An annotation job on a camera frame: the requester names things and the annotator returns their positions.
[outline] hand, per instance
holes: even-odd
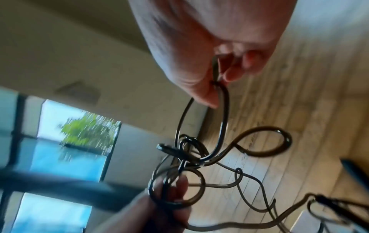
[[[157,181],[155,193],[159,196],[162,181]],[[182,200],[188,189],[188,179],[182,175],[175,187],[169,189],[171,201]],[[191,208],[173,211],[173,217],[186,224]],[[147,190],[138,195],[127,207],[100,225],[94,233],[181,233],[183,228],[168,220],[168,215],[151,200]]]
[[[173,83],[218,106],[211,59],[225,82],[262,70],[296,0],[130,0],[151,53]]]

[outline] window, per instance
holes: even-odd
[[[6,112],[1,116],[0,153],[11,155],[16,148],[13,168],[99,182],[120,122],[50,100],[21,97],[0,89],[0,108]],[[10,126],[17,125],[19,114],[21,128],[16,132]],[[10,158],[1,157],[0,165],[9,166]],[[6,203],[8,210],[0,217],[5,219],[2,228],[7,233],[81,233],[91,213],[91,206],[32,193],[6,193],[0,207]]]

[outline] tangled cable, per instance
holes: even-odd
[[[203,196],[203,194],[205,192],[206,187],[208,187],[208,188],[232,188],[232,187],[237,186],[238,191],[239,191],[243,201],[254,211],[257,211],[257,212],[260,212],[260,213],[269,213],[270,216],[272,217],[272,221],[267,222],[267,223],[225,222],[225,223],[219,223],[219,224],[211,225],[211,226],[193,226],[193,225],[190,225],[188,223],[185,224],[185,225],[182,224],[182,223],[178,223],[178,224],[180,224],[182,227],[184,227],[186,229],[189,229],[189,230],[192,230],[192,231],[202,231],[202,232],[204,232],[204,231],[216,231],[216,230],[220,230],[220,229],[224,229],[224,228],[266,229],[266,228],[271,228],[271,227],[274,227],[274,226],[278,226],[278,228],[283,233],[289,233],[290,231],[283,224],[283,220],[285,218],[287,218],[293,211],[295,211],[296,209],[298,209],[299,207],[304,205],[306,202],[308,202],[309,212],[314,217],[318,218],[321,221],[321,225],[320,225],[320,228],[318,230],[318,233],[323,232],[324,229],[328,230],[326,228],[325,223],[329,222],[330,220],[326,219],[326,218],[323,218],[323,217],[320,217],[320,216],[315,215],[314,213],[312,213],[311,210],[310,210],[310,206],[311,206],[312,203],[319,202],[320,204],[324,204],[324,205],[328,206],[329,208],[333,208],[333,209],[338,208],[338,209],[334,209],[334,211],[338,215],[340,215],[340,217],[342,217],[342,215],[343,215],[343,217],[347,217],[346,216],[347,210],[345,208],[343,208],[341,204],[339,204],[339,202],[341,202],[342,200],[329,199],[329,198],[326,198],[322,195],[315,195],[315,194],[312,194],[312,193],[306,194],[302,200],[300,200],[299,202],[297,202],[296,204],[294,204],[293,206],[291,206],[290,208],[288,208],[287,210],[285,210],[283,213],[281,213],[279,215],[277,213],[277,210],[276,210],[276,200],[273,199],[271,204],[269,204],[266,193],[265,193],[264,186],[263,186],[263,184],[260,180],[258,180],[256,177],[253,177],[251,175],[243,173],[241,168],[233,169],[233,168],[230,168],[230,167],[228,167],[224,164],[219,163],[219,161],[224,156],[226,156],[230,152],[230,150],[233,149],[233,148],[236,148],[237,150],[239,150],[243,154],[246,154],[248,156],[253,156],[253,157],[270,157],[270,156],[278,155],[280,153],[285,152],[287,149],[290,148],[290,146],[292,144],[292,137],[288,132],[286,132],[283,129],[278,128],[278,127],[274,127],[274,126],[255,127],[255,128],[246,130],[245,132],[241,133],[223,151],[220,152],[221,147],[222,147],[223,142],[224,142],[224,137],[225,137],[225,134],[226,134],[226,127],[227,127],[227,123],[228,123],[229,93],[228,93],[227,88],[224,85],[222,85],[221,83],[214,82],[213,84],[221,90],[221,92],[223,94],[223,103],[224,103],[223,104],[223,120],[222,120],[222,123],[221,123],[221,126],[220,126],[220,133],[219,133],[219,138],[218,138],[217,145],[216,145],[215,149],[211,153],[209,153],[209,151],[207,150],[205,145],[203,143],[201,143],[197,138],[188,136],[186,134],[180,135],[180,129],[181,129],[182,123],[184,121],[184,118],[185,118],[188,110],[190,109],[193,101],[194,101],[193,99],[191,99],[189,101],[189,103],[187,104],[187,106],[186,106],[186,108],[185,108],[185,110],[184,110],[184,112],[181,116],[181,119],[179,121],[177,132],[176,132],[176,135],[175,135],[175,147],[173,148],[169,145],[164,145],[164,144],[159,144],[157,146],[157,149],[159,149],[162,152],[167,154],[167,156],[159,163],[159,165],[157,166],[157,168],[153,172],[152,178],[151,178],[151,180],[149,182],[149,186],[148,186],[149,195],[150,195],[151,199],[158,206],[160,206],[164,210],[167,210],[167,212],[170,213],[170,211],[172,211],[172,210],[178,210],[178,209],[182,209],[182,208],[186,208],[186,207],[194,205],[196,202],[198,202],[201,199],[201,197]],[[240,146],[238,144],[238,142],[240,140],[242,140],[243,138],[245,138],[245,137],[247,137],[247,136],[249,136],[253,133],[262,132],[262,131],[276,132],[276,133],[281,134],[282,137],[283,137],[283,142],[279,146],[277,146],[276,148],[274,148],[272,150],[260,151],[260,152],[247,150],[247,149],[243,148],[242,146]],[[170,156],[174,156],[175,158],[177,158],[180,162],[179,165],[171,165],[169,167],[161,168],[163,163]],[[218,164],[221,167],[234,172],[235,181],[233,183],[225,184],[225,185],[207,184],[205,182],[204,176],[202,175],[202,173],[198,169],[200,167],[211,166],[211,165],[214,165],[214,164]],[[191,183],[191,184],[189,184],[190,187],[199,187],[199,191],[195,196],[193,196],[189,200],[183,200],[183,201],[178,201],[178,202],[168,201],[167,200],[168,188],[179,177],[179,175],[181,175],[181,173],[183,171],[192,172],[192,173],[196,174],[199,177],[200,183],[197,183],[197,184],[192,184]],[[158,177],[160,177],[162,175],[165,175],[165,178],[163,180],[163,189],[162,189],[161,198],[158,198],[154,194],[154,182]],[[261,191],[262,191],[262,194],[263,194],[263,198],[264,198],[264,203],[265,203],[265,206],[266,206],[265,209],[258,209],[256,207],[252,206],[246,200],[246,198],[243,195],[243,192],[242,192],[242,190],[239,186],[239,184],[240,184],[243,177],[247,177],[249,179],[255,180],[260,185],[260,188],[261,188]],[[362,208],[366,208],[367,210],[369,210],[368,206],[365,206],[365,205],[362,205],[362,204],[357,204],[357,203],[348,202],[348,201],[343,201],[343,202],[344,202],[344,204],[359,205]],[[356,218],[356,219],[352,220],[352,218],[349,218],[349,220],[355,222],[355,220],[357,220],[357,218],[359,218],[359,217],[354,216],[354,218]],[[366,226],[369,229],[369,223],[365,222],[364,220],[362,220],[360,218],[359,218],[359,222],[360,222],[360,224],[367,224]],[[336,223],[336,224],[347,224],[347,221],[336,221],[334,223]]]

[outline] wooden floor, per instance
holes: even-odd
[[[234,149],[221,161],[262,180],[268,200],[277,199],[280,213],[307,192],[369,203],[369,193],[342,170],[339,160],[351,158],[369,170],[368,19],[367,0],[300,0],[264,71],[229,86],[231,113],[226,144],[242,131],[263,125],[284,128],[293,136],[292,147],[279,156],[257,159]],[[209,110],[203,125],[201,140],[209,150],[217,142],[221,114],[221,109]],[[259,133],[240,144],[266,150],[279,140],[277,134]],[[200,170],[208,183],[234,180],[231,172],[217,165]],[[198,182],[196,177],[188,176],[190,182]],[[264,207],[256,182],[244,178],[241,188],[255,207]],[[196,191],[191,188],[188,196]],[[285,220],[288,227],[302,209]],[[250,210],[236,188],[208,188],[193,206],[189,222],[211,225],[270,220],[267,214]]]

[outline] green foliage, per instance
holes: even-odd
[[[110,150],[114,144],[119,123],[111,118],[87,112],[82,118],[68,119],[64,125],[60,125],[61,132],[65,134],[62,143],[102,151]]]

